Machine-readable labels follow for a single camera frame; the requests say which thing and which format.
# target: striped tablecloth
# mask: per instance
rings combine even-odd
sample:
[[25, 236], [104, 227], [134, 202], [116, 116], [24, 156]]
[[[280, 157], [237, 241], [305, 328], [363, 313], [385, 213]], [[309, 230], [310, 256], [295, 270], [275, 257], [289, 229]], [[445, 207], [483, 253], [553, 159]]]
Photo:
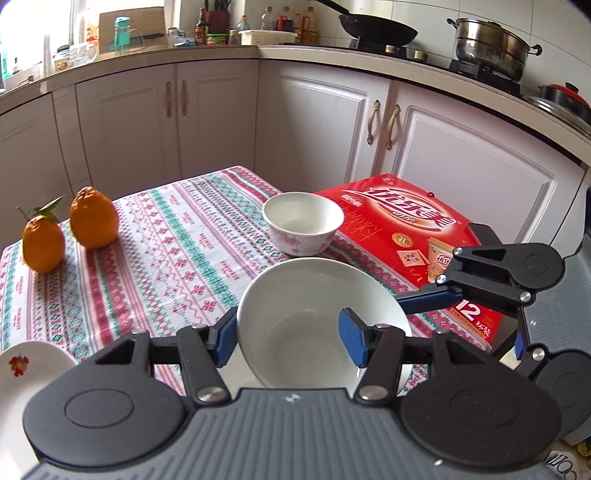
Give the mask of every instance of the striped tablecloth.
[[[214, 324], [257, 274], [288, 258], [270, 242], [261, 215], [277, 193], [249, 170], [232, 167], [130, 195], [114, 202], [119, 240], [109, 247], [87, 252], [63, 222], [65, 258], [47, 275], [24, 264], [21, 242], [6, 247], [0, 351], [47, 340], [81, 360], [132, 329], [167, 336], [192, 323]], [[392, 292], [414, 289], [342, 235], [323, 255], [370, 273]], [[457, 331], [445, 312], [409, 320], [416, 336], [437, 327]], [[425, 375], [416, 366], [407, 388]], [[158, 366], [157, 376], [183, 392], [178, 367]]]

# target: gold handle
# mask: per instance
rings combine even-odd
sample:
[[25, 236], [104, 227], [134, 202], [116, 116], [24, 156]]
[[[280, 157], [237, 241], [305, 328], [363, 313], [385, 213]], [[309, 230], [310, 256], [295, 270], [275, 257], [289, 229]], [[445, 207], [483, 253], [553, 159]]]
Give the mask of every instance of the gold handle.
[[189, 94], [187, 93], [187, 80], [183, 80], [183, 115], [187, 115], [189, 108]]
[[166, 82], [166, 98], [168, 99], [166, 116], [170, 118], [173, 115], [173, 85], [170, 82]]
[[369, 116], [369, 120], [368, 120], [368, 144], [371, 145], [372, 143], [374, 143], [374, 136], [372, 135], [371, 131], [372, 131], [372, 127], [374, 125], [374, 117], [375, 117], [375, 113], [379, 110], [379, 100], [376, 100], [374, 102], [374, 107], [371, 110], [371, 115]]
[[392, 129], [394, 128], [394, 122], [396, 120], [396, 117], [400, 114], [400, 106], [396, 105], [394, 107], [394, 110], [392, 111], [392, 116], [390, 117], [390, 120], [388, 121], [388, 139], [386, 140], [386, 150], [392, 150]]

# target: stainless steel pot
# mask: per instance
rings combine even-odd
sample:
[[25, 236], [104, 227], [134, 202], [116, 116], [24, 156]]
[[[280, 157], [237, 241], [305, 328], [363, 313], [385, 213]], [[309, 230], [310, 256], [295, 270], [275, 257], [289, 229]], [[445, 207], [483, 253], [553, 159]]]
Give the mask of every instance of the stainless steel pot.
[[473, 18], [458, 18], [447, 23], [456, 33], [456, 55], [459, 60], [481, 63], [519, 82], [525, 72], [527, 56], [541, 55], [542, 46], [530, 47], [524, 40], [499, 24]]

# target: table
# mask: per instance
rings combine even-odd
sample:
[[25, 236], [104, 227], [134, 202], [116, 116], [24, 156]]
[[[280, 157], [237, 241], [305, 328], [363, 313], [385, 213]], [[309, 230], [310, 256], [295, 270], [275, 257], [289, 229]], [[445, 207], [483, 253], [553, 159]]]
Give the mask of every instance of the table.
[[[246, 168], [231, 167], [121, 198], [114, 201], [119, 239], [86, 251], [65, 221], [64, 260], [47, 275], [23, 262], [21, 242], [6, 247], [0, 258], [0, 351], [46, 340], [80, 361], [133, 329], [168, 336], [190, 324], [214, 324], [238, 305], [257, 274], [288, 258], [270, 242], [261, 213], [277, 193]], [[322, 255], [366, 271], [393, 293], [414, 289], [343, 235]], [[415, 336], [445, 327], [478, 344], [444, 312], [409, 320]], [[184, 393], [178, 367], [159, 365], [156, 376]], [[416, 365], [402, 393], [425, 378], [425, 366]]]

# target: large white bowl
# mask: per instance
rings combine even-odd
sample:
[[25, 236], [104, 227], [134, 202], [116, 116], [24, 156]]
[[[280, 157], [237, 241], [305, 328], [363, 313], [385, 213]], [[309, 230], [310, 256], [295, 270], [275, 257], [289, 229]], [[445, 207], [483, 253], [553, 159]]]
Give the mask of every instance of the large white bowl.
[[326, 250], [345, 214], [328, 198], [306, 192], [280, 193], [262, 206], [269, 237], [282, 252], [309, 257]]
[[75, 365], [76, 360], [68, 352], [47, 342], [19, 343], [0, 355], [2, 480], [20, 480], [38, 463], [22, 428], [22, 412], [33, 395]]
[[[340, 341], [339, 312], [352, 308], [368, 325], [388, 323], [411, 336], [402, 308], [375, 279], [326, 258], [296, 258], [265, 270], [238, 307], [238, 340], [246, 363], [268, 388], [345, 387], [363, 374]], [[404, 365], [399, 389], [412, 370]]]

